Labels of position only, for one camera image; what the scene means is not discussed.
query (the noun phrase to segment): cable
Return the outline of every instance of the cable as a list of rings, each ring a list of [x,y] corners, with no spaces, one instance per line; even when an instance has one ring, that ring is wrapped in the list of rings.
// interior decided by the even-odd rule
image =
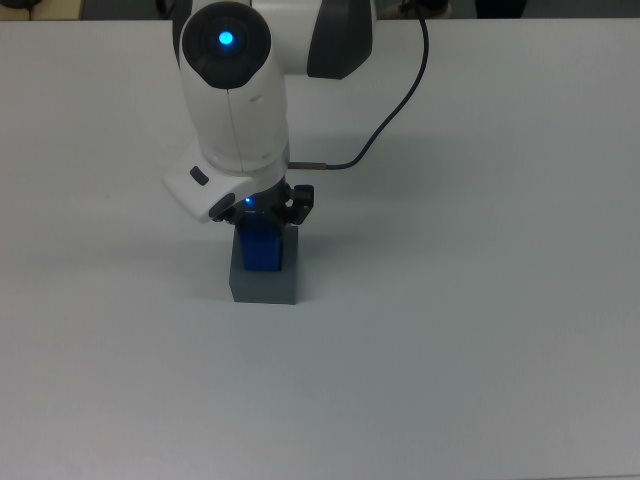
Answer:
[[[165,14],[165,16],[164,16],[164,20],[169,20],[169,19],[171,19],[171,15],[173,15],[173,9],[174,9],[174,7],[176,6],[176,2],[177,2],[177,1],[178,1],[178,0],[175,0],[175,1],[171,4],[171,6],[169,7],[169,9],[167,10],[167,13],[166,13],[166,14]]]
[[[373,135],[371,135],[371,138],[369,138],[369,141],[362,148],[358,156],[353,160],[351,160],[350,162],[340,163],[337,165],[331,165],[331,164],[327,165],[325,163],[291,162],[289,164],[290,169],[292,170],[345,170],[347,168],[351,168],[357,165],[358,162],[360,162],[360,160],[362,160],[365,154],[369,151],[369,148],[371,148],[371,145],[373,145],[373,142],[376,141],[378,136],[387,127],[387,125],[391,123],[391,121],[396,117],[396,115],[398,115],[398,113],[400,113],[400,111],[405,107],[407,102],[411,99],[411,97],[417,90],[418,86],[420,85],[420,82],[422,81],[422,77],[424,76],[424,72],[427,68],[427,62],[429,60],[429,31],[427,30],[427,22],[424,19],[424,15],[420,10],[418,2],[416,0],[410,0],[410,2],[411,2],[411,5],[413,6],[413,9],[416,12],[416,15],[418,16],[418,20],[420,21],[420,28],[422,29],[422,38],[424,42],[424,50],[422,52],[422,63],[420,64],[420,70],[418,72],[418,75],[416,76],[416,79],[413,82],[413,85],[411,85],[409,92],[405,95],[405,97],[398,104],[398,106],[393,110],[393,112],[391,112],[389,116],[380,124],[377,130],[373,132]]]

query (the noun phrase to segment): blue led light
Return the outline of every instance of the blue led light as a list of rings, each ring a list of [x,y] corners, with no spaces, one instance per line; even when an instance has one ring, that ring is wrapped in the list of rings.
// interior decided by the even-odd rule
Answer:
[[[220,34],[218,40],[220,40],[220,43],[223,45],[231,45],[233,43],[233,33],[225,30]]]

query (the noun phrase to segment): robot end effector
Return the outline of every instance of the robot end effector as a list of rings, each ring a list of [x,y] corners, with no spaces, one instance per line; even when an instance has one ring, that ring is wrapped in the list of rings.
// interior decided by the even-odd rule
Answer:
[[[165,174],[176,200],[206,222],[282,183],[284,75],[344,78],[370,55],[375,18],[372,0],[196,0],[179,61],[197,138]]]

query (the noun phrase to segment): table surface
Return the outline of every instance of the table surface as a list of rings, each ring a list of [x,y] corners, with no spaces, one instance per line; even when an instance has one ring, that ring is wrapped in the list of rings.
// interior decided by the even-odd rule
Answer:
[[[162,185],[192,130],[168,23],[0,25],[0,477],[640,473],[640,21],[432,22],[415,99],[301,229],[301,303],[237,305],[232,228]],[[287,79],[343,162],[418,69],[377,30]]]

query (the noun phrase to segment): white table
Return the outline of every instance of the white table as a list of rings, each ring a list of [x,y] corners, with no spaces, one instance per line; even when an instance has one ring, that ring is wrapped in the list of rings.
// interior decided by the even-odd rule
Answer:
[[[640,22],[430,28],[362,164],[291,174],[284,307],[234,304],[232,227],[161,185],[169,24],[0,25],[0,478],[640,473]],[[420,47],[289,79],[293,159],[349,160]]]

